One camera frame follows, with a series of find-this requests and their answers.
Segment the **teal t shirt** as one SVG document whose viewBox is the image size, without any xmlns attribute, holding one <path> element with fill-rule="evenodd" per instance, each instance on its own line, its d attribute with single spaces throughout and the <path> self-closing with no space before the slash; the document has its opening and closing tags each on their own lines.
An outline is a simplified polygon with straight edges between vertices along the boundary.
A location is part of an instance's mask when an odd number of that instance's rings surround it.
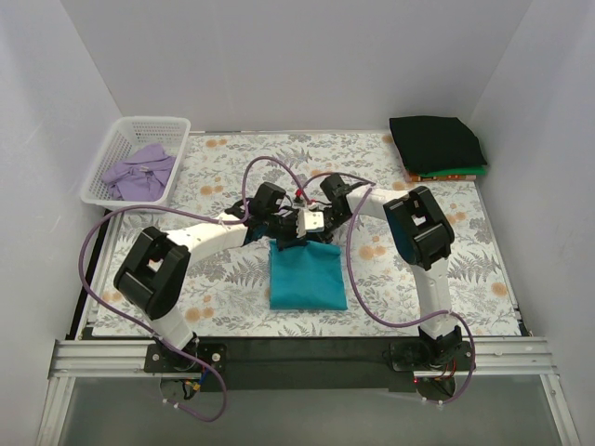
<svg viewBox="0 0 595 446">
<path fill-rule="evenodd" d="M 272 310 L 347 309 L 340 248 L 306 242 L 282 249 L 271 240 L 270 292 Z"/>
</svg>

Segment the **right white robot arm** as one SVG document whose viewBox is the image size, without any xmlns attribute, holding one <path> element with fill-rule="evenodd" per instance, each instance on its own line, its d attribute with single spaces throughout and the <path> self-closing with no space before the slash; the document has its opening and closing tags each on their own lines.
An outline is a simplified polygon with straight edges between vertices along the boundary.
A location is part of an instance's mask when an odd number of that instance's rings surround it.
<svg viewBox="0 0 595 446">
<path fill-rule="evenodd" d="M 442 369 L 452 361 L 462 344 L 461 320 L 452 312 L 447 270 L 455 234 L 431 191 L 419 186 L 410 191 L 383 190 L 368 183 L 349 185 L 338 173 L 329 175 L 321 189 L 330 202 L 324 223 L 335 230 L 348 222 L 347 244 L 355 218 L 370 216 L 388 223 L 402 260 L 414 275 L 419 318 L 410 322 L 380 319 L 364 303 L 352 272 L 350 249 L 346 250 L 352 290 L 367 316 L 390 328 L 418 327 L 421 360 L 431 369 Z"/>
</svg>

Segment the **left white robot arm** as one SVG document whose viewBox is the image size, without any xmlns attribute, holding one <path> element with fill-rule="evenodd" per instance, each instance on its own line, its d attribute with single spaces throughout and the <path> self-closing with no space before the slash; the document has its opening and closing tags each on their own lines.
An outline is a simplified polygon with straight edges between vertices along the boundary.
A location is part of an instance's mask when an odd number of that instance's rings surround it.
<svg viewBox="0 0 595 446">
<path fill-rule="evenodd" d="M 198 336 L 178 306 L 188 269 L 263 237 L 279 240 L 282 247 L 304 243 L 300 218 L 305 209 L 284 205 L 284 197 L 283 189 L 265 182 L 254 197 L 236 202 L 213 223 L 169 231 L 148 227 L 134 242 L 113 284 L 142 312 L 175 370 L 193 369 L 199 356 Z"/>
</svg>

